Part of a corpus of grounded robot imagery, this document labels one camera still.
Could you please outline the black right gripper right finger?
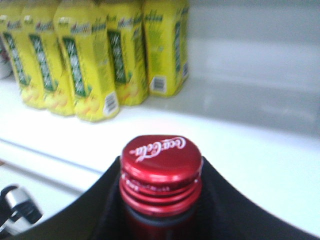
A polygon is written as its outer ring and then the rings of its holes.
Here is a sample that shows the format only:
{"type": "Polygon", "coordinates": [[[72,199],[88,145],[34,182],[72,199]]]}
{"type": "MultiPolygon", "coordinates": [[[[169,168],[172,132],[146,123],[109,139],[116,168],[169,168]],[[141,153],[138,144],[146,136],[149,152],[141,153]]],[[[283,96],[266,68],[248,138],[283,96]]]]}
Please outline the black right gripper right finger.
{"type": "Polygon", "coordinates": [[[196,215],[197,240],[315,240],[236,190],[204,158],[196,215]]]}

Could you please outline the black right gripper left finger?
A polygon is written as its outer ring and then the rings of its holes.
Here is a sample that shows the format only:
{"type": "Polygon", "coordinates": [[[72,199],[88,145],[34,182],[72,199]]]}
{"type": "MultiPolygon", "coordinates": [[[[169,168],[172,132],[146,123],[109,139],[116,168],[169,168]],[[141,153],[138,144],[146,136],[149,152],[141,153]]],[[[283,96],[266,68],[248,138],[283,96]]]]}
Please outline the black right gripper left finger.
{"type": "Polygon", "coordinates": [[[77,200],[12,240],[123,240],[125,218],[119,191],[120,158],[77,200]]]}

